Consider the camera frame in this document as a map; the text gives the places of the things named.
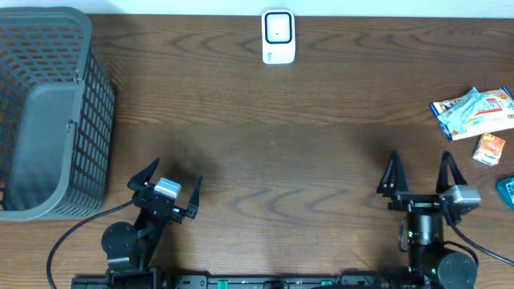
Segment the laundry basket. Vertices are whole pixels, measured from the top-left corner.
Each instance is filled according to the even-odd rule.
[[[0,9],[0,221],[102,205],[115,99],[91,35],[72,8]]]

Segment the basket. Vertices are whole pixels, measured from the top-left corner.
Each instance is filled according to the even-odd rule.
[[[102,206],[115,97],[91,36],[72,8],[0,9],[0,220]]]

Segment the wood grain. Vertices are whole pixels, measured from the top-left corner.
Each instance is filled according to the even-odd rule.
[[[171,226],[154,264],[211,274],[319,274],[406,262],[403,214],[374,193],[391,149],[411,189],[433,192],[449,149],[483,202],[462,231],[514,257],[514,217],[496,180],[514,171],[471,159],[477,138],[448,143],[428,105],[512,84],[512,20],[298,18],[293,64],[261,60],[256,17],[92,15],[93,46],[118,90],[105,209],[131,197],[128,179],[161,157],[154,180],[204,175],[197,219]],[[137,208],[87,224],[59,248],[59,287],[103,274],[104,229]],[[0,224],[2,287],[45,287],[55,241],[75,222]],[[459,241],[446,230],[447,238]],[[509,267],[479,254],[476,288],[511,288]]]

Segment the light blue plastic wrapper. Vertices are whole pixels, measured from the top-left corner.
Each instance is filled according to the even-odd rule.
[[[465,133],[467,123],[481,109],[488,106],[487,97],[481,94],[476,88],[472,88],[454,106],[441,113],[437,119],[449,129]]]

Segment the basket bottom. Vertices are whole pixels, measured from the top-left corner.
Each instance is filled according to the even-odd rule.
[[[36,87],[27,97],[7,178],[4,210],[34,208],[54,193],[76,89],[76,84],[47,84]]]

